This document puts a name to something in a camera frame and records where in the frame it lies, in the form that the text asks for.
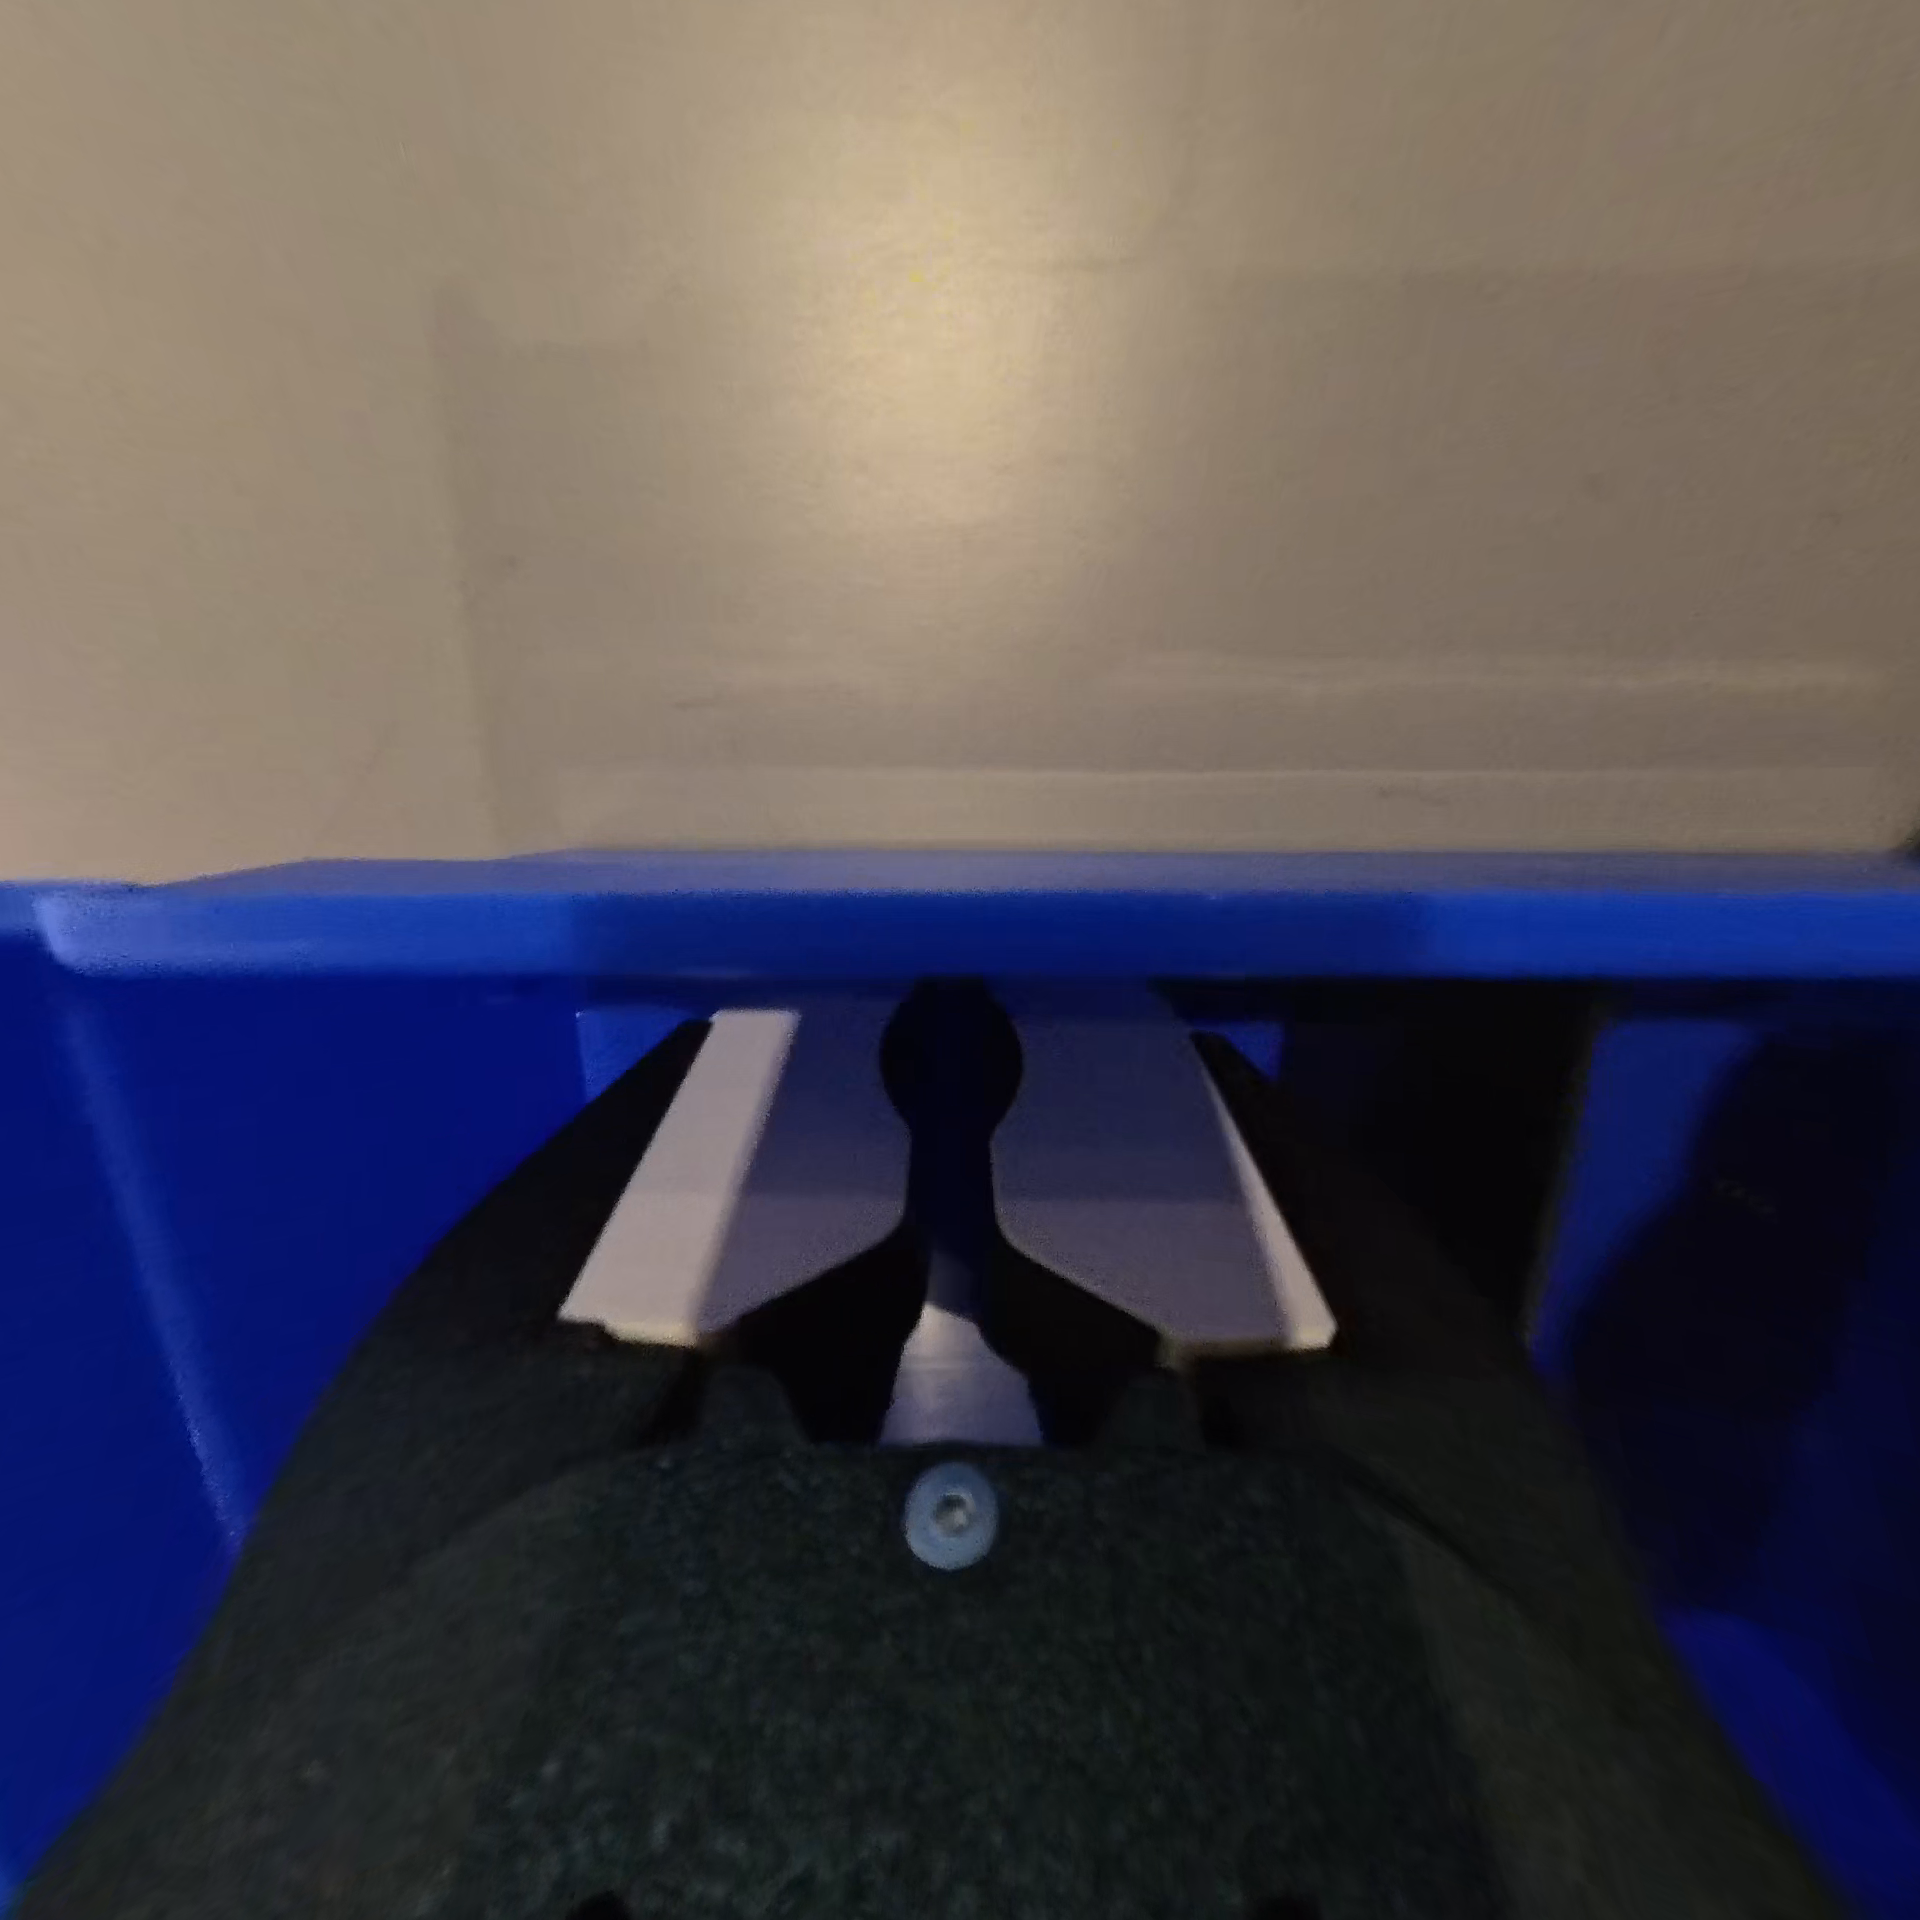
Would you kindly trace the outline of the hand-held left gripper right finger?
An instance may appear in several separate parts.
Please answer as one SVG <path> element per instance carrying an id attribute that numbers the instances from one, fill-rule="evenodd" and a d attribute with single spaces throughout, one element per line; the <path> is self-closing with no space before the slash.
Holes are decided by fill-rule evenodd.
<path id="1" fill-rule="evenodd" d="M 1193 1031 L 1147 988 L 1003 988 L 994 1208 L 1026 1257 L 1188 1348 L 1323 1351 L 1332 1311 Z"/>

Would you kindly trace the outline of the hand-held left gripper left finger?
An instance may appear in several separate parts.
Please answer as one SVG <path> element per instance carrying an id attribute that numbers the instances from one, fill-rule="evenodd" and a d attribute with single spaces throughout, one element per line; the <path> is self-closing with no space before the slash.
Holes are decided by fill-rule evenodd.
<path id="1" fill-rule="evenodd" d="M 713 1016 L 560 1321 L 702 1346 L 886 1236 L 907 1180 L 880 1079 L 893 1008 L 837 992 Z"/>

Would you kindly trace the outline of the blue plastic parts bin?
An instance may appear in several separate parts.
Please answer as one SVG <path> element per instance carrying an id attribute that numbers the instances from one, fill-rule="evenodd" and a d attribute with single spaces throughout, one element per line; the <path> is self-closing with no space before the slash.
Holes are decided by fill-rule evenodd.
<path id="1" fill-rule="evenodd" d="M 1915 856 L 4 884 L 4 1916 L 1915 1916 Z M 1188 1024 L 1334 1316 L 1022 1255 L 1003 988 Z M 709 1019 L 899 1226 L 560 1308 Z"/>

